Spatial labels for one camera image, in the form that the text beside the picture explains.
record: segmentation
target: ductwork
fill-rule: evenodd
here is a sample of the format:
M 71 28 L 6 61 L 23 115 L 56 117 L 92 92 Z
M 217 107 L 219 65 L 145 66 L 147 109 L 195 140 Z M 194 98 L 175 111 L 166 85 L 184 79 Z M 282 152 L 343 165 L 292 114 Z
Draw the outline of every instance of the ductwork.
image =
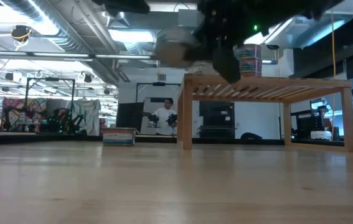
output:
M 34 22 L 44 22 L 45 19 L 39 10 L 44 12 L 59 29 L 58 36 L 62 37 L 61 39 L 51 39 L 50 41 L 58 45 L 66 53 L 89 54 L 92 52 L 90 47 L 47 0 L 1 0 L 1 2 L 20 14 L 29 17 Z M 119 74 L 106 66 L 108 64 L 111 66 L 112 60 L 105 60 L 104 62 L 104 59 L 95 59 L 84 63 L 94 69 L 104 82 L 112 84 L 119 82 Z
M 124 43 L 126 50 L 130 54 L 135 54 L 135 55 L 146 55 L 146 51 L 141 48 L 140 43 Z

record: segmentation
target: pipe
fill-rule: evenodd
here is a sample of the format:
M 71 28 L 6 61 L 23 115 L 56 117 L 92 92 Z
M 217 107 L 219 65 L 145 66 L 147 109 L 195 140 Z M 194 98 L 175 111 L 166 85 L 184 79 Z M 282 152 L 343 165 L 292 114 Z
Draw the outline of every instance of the pipe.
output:
M 157 60 L 155 55 L 121 55 L 121 54 L 68 54 L 52 52 L 14 52 L 0 50 L 1 59 L 27 59 L 27 60 L 88 60 L 93 61 L 98 58 L 107 59 L 129 59 L 129 60 Z
M 88 18 L 88 16 L 85 14 L 85 12 L 82 10 L 81 6 L 79 5 L 77 0 L 73 1 L 73 5 L 75 7 L 75 9 L 77 9 L 79 11 L 79 13 L 82 16 L 82 19 L 88 24 L 88 26 L 90 27 L 90 29 L 95 33 L 95 35 L 99 38 L 100 42 L 105 46 L 105 48 L 109 51 L 109 52 L 114 52 L 114 48 L 111 45 L 111 42 L 106 40 L 106 37 L 96 28 L 96 26 L 93 25 L 93 23 L 91 22 L 91 20 Z M 121 79 L 124 82 L 131 82 L 131 80 L 124 74 L 118 72 L 118 75 L 121 77 Z
M 0 37 L 10 37 L 11 34 L 9 32 L 0 32 Z M 29 36 L 30 38 L 43 38 L 43 39 L 66 39 L 68 37 L 66 36 L 60 36 L 59 34 L 55 35 L 40 35 L 37 34 L 36 32 L 32 32 L 32 34 Z
M 70 24 L 57 12 L 57 10 L 48 2 L 48 0 L 1 0 L 11 9 L 20 12 L 29 17 L 34 22 L 44 22 L 45 18 L 40 11 L 45 12 L 46 16 L 59 28 L 60 36 L 63 39 L 51 39 L 50 41 L 59 46 L 68 53 L 85 53 L 92 52 L 90 47 L 81 39 L 77 32 Z M 107 83 L 117 83 L 120 79 L 118 74 L 108 68 L 103 62 L 93 60 L 92 62 L 84 62 L 86 65 L 96 71 L 98 76 Z
M 89 28 L 95 33 L 95 35 L 99 38 L 100 42 L 106 47 L 109 52 L 114 52 L 114 48 L 110 45 L 110 43 L 106 40 L 105 36 L 93 25 L 88 16 L 84 13 L 81 6 L 78 4 L 77 0 L 73 0 L 74 7 L 79 11 L 82 16 L 82 19 L 88 24 Z
M 113 47 L 113 52 L 118 53 L 118 48 L 116 47 L 116 44 L 114 40 L 111 38 L 110 33 L 108 32 L 107 29 L 105 29 L 102 25 L 100 20 L 97 18 L 96 14 L 93 12 L 90 6 L 86 4 L 85 1 L 79 1 L 79 3 L 83 6 L 83 9 L 86 10 L 87 14 L 90 16 L 90 18 L 93 20 L 93 22 L 96 24 L 96 26 L 99 28 L 101 33 L 105 36 L 105 39 L 108 41 L 108 43 L 111 44 Z
M 136 55 L 144 55 L 146 52 L 143 51 L 141 48 L 140 43 L 124 43 L 125 48 L 127 51 L 131 54 L 136 54 Z

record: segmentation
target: white wall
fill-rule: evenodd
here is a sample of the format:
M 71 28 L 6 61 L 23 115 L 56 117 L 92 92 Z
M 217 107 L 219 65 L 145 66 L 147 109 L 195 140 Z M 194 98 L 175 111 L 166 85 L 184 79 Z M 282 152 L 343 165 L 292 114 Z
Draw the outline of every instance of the white wall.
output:
M 118 103 L 136 102 L 136 83 L 120 83 L 118 85 Z
M 279 65 L 262 65 L 263 77 L 288 77 L 294 73 L 293 50 L 286 49 Z M 235 103 L 235 137 L 239 139 L 245 132 L 257 134 L 263 139 L 279 139 L 283 105 L 279 103 Z
M 122 68 L 131 82 L 153 83 L 158 81 L 157 72 L 166 74 L 166 83 L 182 83 L 184 69 L 181 68 Z

